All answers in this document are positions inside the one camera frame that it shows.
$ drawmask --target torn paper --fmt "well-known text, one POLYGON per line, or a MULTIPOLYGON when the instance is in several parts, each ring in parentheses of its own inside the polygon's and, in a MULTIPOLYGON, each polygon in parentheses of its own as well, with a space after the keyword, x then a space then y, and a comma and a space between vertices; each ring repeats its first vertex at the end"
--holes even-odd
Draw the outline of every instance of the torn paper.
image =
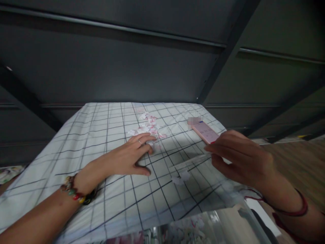
POLYGON ((184 185, 184 182, 188 181, 190 177, 190 173, 185 170, 179 173, 179 177, 172 176, 172 182, 176 185, 184 185))
POLYGON ((128 134, 131 136, 136 136, 138 134, 150 132, 152 135, 158 138, 166 138, 167 136, 165 134, 161 134, 158 132, 158 130, 161 128, 156 123, 156 117, 153 115, 145 112, 139 116, 140 120, 147 120, 146 122, 139 123, 139 128, 137 130, 130 130, 128 131, 128 134))

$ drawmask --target red string bracelet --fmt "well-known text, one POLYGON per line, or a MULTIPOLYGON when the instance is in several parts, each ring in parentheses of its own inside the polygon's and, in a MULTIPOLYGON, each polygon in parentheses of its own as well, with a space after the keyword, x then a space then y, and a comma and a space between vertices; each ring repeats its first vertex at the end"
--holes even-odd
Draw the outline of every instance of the red string bracelet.
POLYGON ((295 189, 295 190, 299 193, 299 195, 300 195, 300 197, 302 199, 302 209, 299 210, 299 211, 297 211, 297 212, 286 212, 286 211, 277 209, 277 208, 273 207, 271 204, 269 204, 265 198, 263 198, 263 201, 266 202, 268 205, 270 205, 275 211, 277 211, 277 212, 279 212, 279 213, 281 213, 283 215, 292 216, 292 217, 301 217, 301 216, 304 216, 308 212, 308 203, 307 203, 307 200, 301 194, 300 191, 298 191, 297 189, 295 189))

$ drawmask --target mattress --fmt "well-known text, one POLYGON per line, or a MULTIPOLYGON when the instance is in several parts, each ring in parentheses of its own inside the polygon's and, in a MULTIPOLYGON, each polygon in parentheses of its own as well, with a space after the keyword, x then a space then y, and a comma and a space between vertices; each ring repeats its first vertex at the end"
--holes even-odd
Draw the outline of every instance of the mattress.
POLYGON ((204 153, 204 142, 187 124, 201 117, 216 133, 225 127, 202 105, 189 103, 87 103, 76 112, 34 161, 0 197, 0 232, 56 191, 67 176, 123 145, 143 121, 160 126, 154 153, 139 165, 151 175, 114 175, 99 185, 96 199, 82 206, 56 239, 57 243, 90 243, 145 230, 201 212, 231 207, 242 197, 235 183, 211 165, 211 158, 186 165, 183 185, 174 165, 204 153))

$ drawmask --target wrist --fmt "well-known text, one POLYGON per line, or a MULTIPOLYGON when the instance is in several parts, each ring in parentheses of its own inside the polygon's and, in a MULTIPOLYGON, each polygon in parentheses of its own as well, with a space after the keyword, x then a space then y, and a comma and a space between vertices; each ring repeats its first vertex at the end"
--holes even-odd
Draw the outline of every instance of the wrist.
POLYGON ((91 193, 104 179, 100 167, 92 161, 76 175, 74 186, 78 192, 86 195, 91 193))
POLYGON ((280 173, 274 175, 267 184, 261 184, 257 190, 273 207, 286 212, 300 211, 303 201, 291 183, 280 173))

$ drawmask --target bed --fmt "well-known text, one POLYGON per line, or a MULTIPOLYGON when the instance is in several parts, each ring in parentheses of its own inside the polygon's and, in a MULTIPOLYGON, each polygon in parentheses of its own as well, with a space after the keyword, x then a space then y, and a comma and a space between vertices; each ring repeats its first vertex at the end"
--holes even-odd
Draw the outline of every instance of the bed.
POLYGON ((145 230, 204 211, 230 207, 242 200, 235 183, 211 165, 211 159, 187 165, 183 185, 172 166, 204 153, 204 142, 189 130, 187 119, 201 117, 221 134, 225 127, 202 105, 188 103, 87 103, 0 197, 0 232, 59 188, 67 176, 124 144, 149 113, 165 135, 154 154, 139 165, 151 176, 114 175, 99 186, 96 199, 82 206, 56 239, 57 243, 91 243, 145 230))

